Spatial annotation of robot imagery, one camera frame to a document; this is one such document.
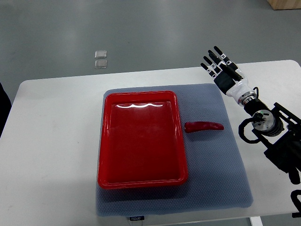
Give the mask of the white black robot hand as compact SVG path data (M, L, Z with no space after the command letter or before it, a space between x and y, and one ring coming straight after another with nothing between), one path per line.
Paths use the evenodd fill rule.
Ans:
M206 56L203 56L203 59L212 69L204 63L200 66L214 79L219 90L234 98L237 103L247 103L255 99L255 91L248 86L245 74L217 46L214 46L214 49L227 65L213 51L208 50L209 57L214 63Z

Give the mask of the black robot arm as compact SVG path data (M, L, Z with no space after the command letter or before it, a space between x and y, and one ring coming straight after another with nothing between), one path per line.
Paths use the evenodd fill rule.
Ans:
M268 108L259 98L257 87L251 89L248 79L264 83L269 99L285 98L293 101L293 92L301 90L294 83L294 76L284 75L277 67L270 72L244 74L238 65L218 48L208 51L201 66L213 78L225 95L232 97L250 115L238 127L238 134L249 144L262 143L265 156L278 169L286 173L294 185L301 183L301 120L279 103Z

